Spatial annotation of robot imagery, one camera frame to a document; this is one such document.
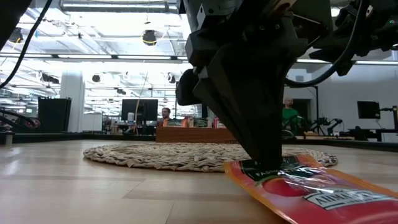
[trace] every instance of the bag label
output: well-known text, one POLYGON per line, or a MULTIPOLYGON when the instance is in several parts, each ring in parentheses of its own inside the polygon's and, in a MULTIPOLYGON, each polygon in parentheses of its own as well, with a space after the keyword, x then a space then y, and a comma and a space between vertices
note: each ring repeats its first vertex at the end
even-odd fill
POLYGON ((304 199, 315 205, 331 210, 360 203, 380 202, 383 200, 395 200, 387 195, 377 194, 368 190, 354 189, 318 189, 317 193, 304 196, 304 199))

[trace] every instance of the woven rug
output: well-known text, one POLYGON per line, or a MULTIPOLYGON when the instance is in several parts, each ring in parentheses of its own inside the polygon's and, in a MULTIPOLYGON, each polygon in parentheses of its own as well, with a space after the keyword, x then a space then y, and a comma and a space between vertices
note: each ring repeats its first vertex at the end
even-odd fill
MULTIPOLYGON (((311 149, 283 146, 282 152, 284 156, 310 154, 325 167, 338 162, 336 156, 311 149)), ((239 144, 208 143, 119 144, 87 149, 83 155, 120 166, 198 172, 224 172, 224 162, 250 159, 239 144)))

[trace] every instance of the fluorescent light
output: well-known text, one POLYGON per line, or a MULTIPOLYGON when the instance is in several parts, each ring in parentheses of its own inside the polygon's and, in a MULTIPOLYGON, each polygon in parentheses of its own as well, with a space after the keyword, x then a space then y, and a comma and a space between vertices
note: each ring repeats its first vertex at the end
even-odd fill
MULTIPOLYGON (((159 0, 148 0, 147 2, 156 2, 159 0)), ((107 2, 142 2, 142 0, 107 0, 107 2)))
POLYGON ((120 55, 119 59, 136 59, 136 60, 170 60, 170 56, 134 56, 134 55, 120 55))
POLYGON ((297 63, 330 63, 322 60, 315 60, 315 59, 297 59, 297 63))
POLYGON ((337 8, 337 7, 333 7, 332 9, 330 9, 330 11, 331 11, 331 16, 332 17, 337 17, 338 14, 340 13, 340 9, 337 8))
POLYGON ((36 57, 36 58, 45 57, 45 58, 50 58, 50 57, 52 57, 52 55, 46 55, 46 54, 25 54, 24 57, 36 57))
POLYGON ((111 59, 110 55, 58 55, 60 58, 108 58, 111 59))
MULTIPOLYGON (((7 53, 1 53, 0 57, 19 57, 20 54, 7 54, 7 53)), ((49 54, 25 54, 25 58, 51 58, 52 55, 49 54)))
POLYGON ((25 109, 25 106, 4 106, 7 109, 25 109))
MULTIPOLYGON (((64 4, 63 7, 120 7, 120 8, 154 8, 164 9, 164 5, 147 5, 147 4, 64 4)), ((176 6, 169 6, 170 9, 177 9, 176 6)))
POLYGON ((355 65, 398 65, 396 61, 356 61, 355 65))

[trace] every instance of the speaker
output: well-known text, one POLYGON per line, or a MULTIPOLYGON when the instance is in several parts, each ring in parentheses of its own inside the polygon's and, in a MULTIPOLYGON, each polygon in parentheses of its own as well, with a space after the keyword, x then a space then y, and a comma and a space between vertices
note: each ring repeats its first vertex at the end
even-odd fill
POLYGON ((42 133, 68 131, 72 99, 39 99, 39 119, 42 133))

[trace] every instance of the wooden counter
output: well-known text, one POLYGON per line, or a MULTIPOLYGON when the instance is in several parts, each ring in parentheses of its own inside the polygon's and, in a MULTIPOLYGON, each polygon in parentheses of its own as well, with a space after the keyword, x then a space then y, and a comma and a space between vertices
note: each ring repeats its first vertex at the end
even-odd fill
POLYGON ((158 127, 156 142, 238 143, 226 128, 158 127))

